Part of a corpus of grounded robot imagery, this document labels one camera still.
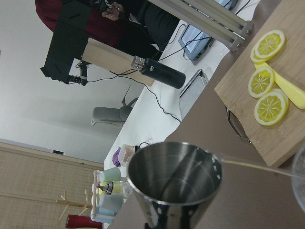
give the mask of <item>white wall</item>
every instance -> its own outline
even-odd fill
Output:
[[[52,81],[40,71],[52,32],[40,21],[35,0],[0,1],[0,138],[103,162],[120,129],[91,126],[96,106],[121,107],[138,97],[143,86],[128,79],[86,86]],[[71,74],[79,75],[73,67]],[[88,80],[113,77],[90,65]]]

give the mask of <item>brown tabletop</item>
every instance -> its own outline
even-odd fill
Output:
[[[262,0],[255,9],[255,36],[279,0]],[[252,144],[237,137],[230,127],[223,102],[214,88],[243,50],[228,53],[183,122],[166,141],[189,142],[213,153],[264,164]],[[289,168],[291,160],[282,165]],[[144,214],[132,195],[123,205],[110,229],[143,229]],[[219,193],[198,223],[197,229],[301,229],[305,215],[299,207],[286,176],[254,168],[223,164]]]

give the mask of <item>chair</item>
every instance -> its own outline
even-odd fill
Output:
[[[121,108],[95,107],[92,113],[91,125],[95,125],[96,123],[107,123],[123,126],[130,112],[132,111],[131,106],[138,100],[138,98],[135,98],[126,105],[125,97],[129,91],[129,88],[130,85],[122,100],[123,106]]]

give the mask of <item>person's hand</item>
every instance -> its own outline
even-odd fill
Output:
[[[124,8],[121,4],[114,2],[105,12],[102,13],[103,17],[116,21],[119,19],[120,12],[124,13]]]

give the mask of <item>maroon shirt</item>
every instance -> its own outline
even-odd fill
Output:
[[[55,31],[56,23],[62,7],[61,0],[35,0],[36,12],[42,22],[52,31]],[[125,15],[129,18],[130,12],[125,9]],[[86,34],[111,47],[117,47],[120,40],[128,30],[126,20],[112,21],[102,16],[96,8],[93,8],[87,22]]]

